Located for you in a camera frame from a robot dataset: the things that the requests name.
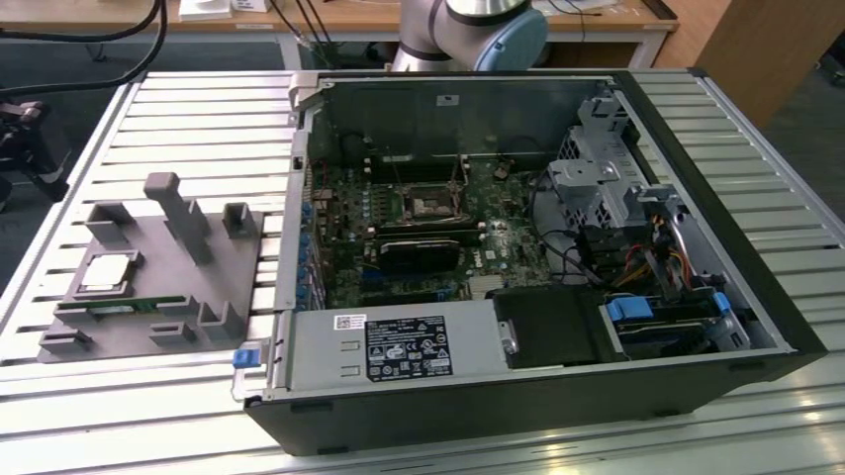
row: blue release tab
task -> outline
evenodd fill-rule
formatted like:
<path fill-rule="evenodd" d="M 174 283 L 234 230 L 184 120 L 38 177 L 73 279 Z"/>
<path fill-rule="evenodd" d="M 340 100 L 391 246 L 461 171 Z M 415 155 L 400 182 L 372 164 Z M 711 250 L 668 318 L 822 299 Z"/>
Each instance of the blue release tab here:
<path fill-rule="evenodd" d="M 730 312 L 730 302 L 727 301 L 727 296 L 720 292 L 712 294 L 712 301 L 715 302 L 715 306 L 718 307 L 718 311 L 722 315 Z"/>
<path fill-rule="evenodd" d="M 610 320 L 614 322 L 627 319 L 650 319 L 655 315 L 646 297 L 619 297 L 606 307 Z"/>
<path fill-rule="evenodd" d="M 260 349 L 236 349 L 232 357 L 232 366 L 234 369 L 257 368 L 261 366 L 261 350 Z"/>

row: aluminum table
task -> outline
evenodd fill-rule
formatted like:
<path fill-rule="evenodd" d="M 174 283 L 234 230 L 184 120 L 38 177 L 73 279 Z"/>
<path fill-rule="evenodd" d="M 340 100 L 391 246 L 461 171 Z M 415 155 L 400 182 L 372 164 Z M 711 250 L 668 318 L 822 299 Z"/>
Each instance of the aluminum table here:
<path fill-rule="evenodd" d="M 296 458 L 229 395 L 230 351 L 44 365 L 53 320 L 90 238 L 93 203 L 133 215 L 152 171 L 216 212 L 264 211 L 249 338 L 269 335 L 292 126 L 289 73 L 150 73 L 121 87 L 0 300 L 0 472 L 49 473 L 790 473 L 845 463 L 845 232 L 706 78 L 635 71 L 702 173 L 830 354 L 690 415 Z M 642 143 L 650 156 L 650 148 Z M 652 161 L 660 180 L 666 172 Z M 252 370 L 246 385 L 264 385 Z"/>

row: power supply label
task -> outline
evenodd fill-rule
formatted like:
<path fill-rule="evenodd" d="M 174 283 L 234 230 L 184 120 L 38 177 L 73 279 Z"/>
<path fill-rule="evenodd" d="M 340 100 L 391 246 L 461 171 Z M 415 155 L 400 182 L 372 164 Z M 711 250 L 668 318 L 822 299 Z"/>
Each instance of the power supply label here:
<path fill-rule="evenodd" d="M 397 381 L 451 374 L 443 316 L 367 322 L 367 377 Z"/>

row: green circuit board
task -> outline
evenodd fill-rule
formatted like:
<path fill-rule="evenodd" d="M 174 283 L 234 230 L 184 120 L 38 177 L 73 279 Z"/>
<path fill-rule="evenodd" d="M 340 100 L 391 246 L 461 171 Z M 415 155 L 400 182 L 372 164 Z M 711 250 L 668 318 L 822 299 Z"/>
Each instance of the green circuit board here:
<path fill-rule="evenodd" d="M 381 274 L 367 229 L 408 217 L 403 200 L 409 188 L 435 194 L 447 184 L 371 184 L 360 171 L 348 169 L 329 168 L 324 175 L 313 174 L 314 196 L 331 197 L 316 207 L 328 308 L 413 303 L 416 297 L 420 303 L 469 300 L 467 280 L 472 276 L 499 275 L 504 286 L 549 281 L 547 261 L 524 216 L 532 174 L 496 179 L 497 163 L 495 158 L 473 159 L 459 187 L 461 213 L 483 223 L 480 245 L 460 248 L 453 270 L 400 277 Z"/>

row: floor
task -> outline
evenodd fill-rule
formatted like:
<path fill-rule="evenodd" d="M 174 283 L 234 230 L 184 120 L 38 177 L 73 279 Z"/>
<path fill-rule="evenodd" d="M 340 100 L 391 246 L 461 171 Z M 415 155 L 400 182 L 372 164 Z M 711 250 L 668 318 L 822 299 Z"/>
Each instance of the floor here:
<path fill-rule="evenodd" d="M 118 76 L 145 52 L 142 45 L 112 45 L 108 60 L 92 62 L 81 46 L 0 45 L 0 84 L 15 86 L 52 82 L 102 80 Z M 270 44 L 165 45 L 150 69 L 256 70 L 282 68 L 278 50 Z M 53 94 L 38 97 L 58 112 L 64 132 L 76 150 L 105 109 L 110 91 Z M 835 88 L 811 72 L 791 100 L 764 130 L 811 188 L 845 219 L 845 88 Z M 31 185 L 14 187 L 6 209 L 0 213 L 0 292 L 50 206 Z"/>

